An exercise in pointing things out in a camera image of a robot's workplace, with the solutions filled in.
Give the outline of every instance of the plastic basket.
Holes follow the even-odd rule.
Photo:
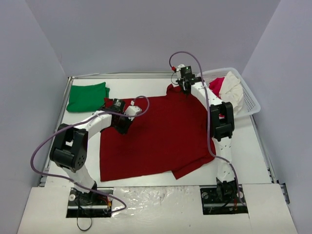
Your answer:
[[[244,104],[242,109],[234,116],[234,118],[240,118],[245,116],[253,115],[261,110],[259,102],[255,99],[250,88],[247,86],[246,82],[240,75],[240,73],[235,68],[221,68],[203,72],[203,78],[207,85],[218,77],[224,77],[228,72],[232,72],[238,79],[243,87],[244,92]]]

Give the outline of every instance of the gray wall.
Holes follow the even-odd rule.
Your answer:
[[[26,0],[68,76],[165,71],[193,52],[242,72],[280,0]],[[195,65],[187,56],[174,59]]]
[[[282,0],[243,72],[261,104],[255,120],[300,234],[312,233],[311,15],[311,0]]]
[[[0,233],[15,234],[39,180],[29,160],[55,128],[66,77],[25,1],[0,1],[0,31]]]

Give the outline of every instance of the white table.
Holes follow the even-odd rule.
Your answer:
[[[111,98],[138,95],[163,96],[168,78],[143,79],[75,79],[74,85],[103,81],[111,88]],[[71,124],[91,113],[65,111],[63,121]],[[250,117],[235,120],[232,141],[233,165],[243,184],[248,214],[203,215],[198,185],[214,185],[216,162],[213,161],[176,180],[171,172],[100,182],[99,140],[96,134],[88,144],[86,166],[99,187],[114,187],[114,195],[123,199],[128,209],[111,218],[94,218],[88,231],[95,233],[297,233],[278,184],[272,184]],[[51,163],[50,173],[65,175]],[[76,219],[65,218],[72,183],[48,177],[45,187],[33,188],[19,228],[19,234],[74,234],[80,231]],[[88,226],[89,219],[80,219]]]

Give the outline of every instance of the green cloth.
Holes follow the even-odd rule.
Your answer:
[[[68,112],[92,112],[104,105],[104,98],[109,97],[106,83],[76,86],[73,85],[69,93]]]

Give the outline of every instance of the red fabric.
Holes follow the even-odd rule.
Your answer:
[[[222,83],[224,81],[224,77],[217,78],[209,83],[209,89],[216,95],[218,98],[220,98],[219,93],[222,86]]]
[[[132,99],[126,99],[126,107]],[[172,171],[176,179],[213,160],[207,149],[207,111],[192,95],[168,86],[150,97],[150,109],[125,135],[105,129],[100,140],[101,181]],[[136,100],[143,110],[147,103]]]

